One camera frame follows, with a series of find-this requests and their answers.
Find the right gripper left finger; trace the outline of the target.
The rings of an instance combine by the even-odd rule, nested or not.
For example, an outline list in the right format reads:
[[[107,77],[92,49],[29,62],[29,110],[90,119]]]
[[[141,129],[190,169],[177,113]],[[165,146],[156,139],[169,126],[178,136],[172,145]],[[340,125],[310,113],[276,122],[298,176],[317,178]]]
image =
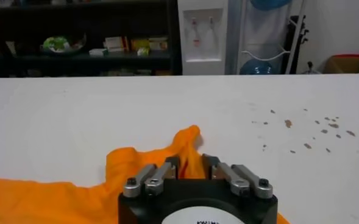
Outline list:
[[[178,179],[178,170],[178,156],[167,157],[160,167],[148,164],[134,177],[127,179],[123,187],[123,196],[136,198],[142,192],[152,196],[159,195],[164,190],[165,180]]]

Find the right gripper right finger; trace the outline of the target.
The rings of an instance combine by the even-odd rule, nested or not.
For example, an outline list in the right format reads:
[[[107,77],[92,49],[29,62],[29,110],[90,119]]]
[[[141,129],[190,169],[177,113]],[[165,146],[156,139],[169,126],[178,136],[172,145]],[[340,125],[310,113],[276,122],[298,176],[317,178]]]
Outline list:
[[[209,180],[224,180],[230,191],[237,196],[247,197],[252,194],[260,199],[273,197],[273,186],[268,179],[259,177],[244,165],[229,166],[218,157],[208,154],[202,155],[202,164]]]

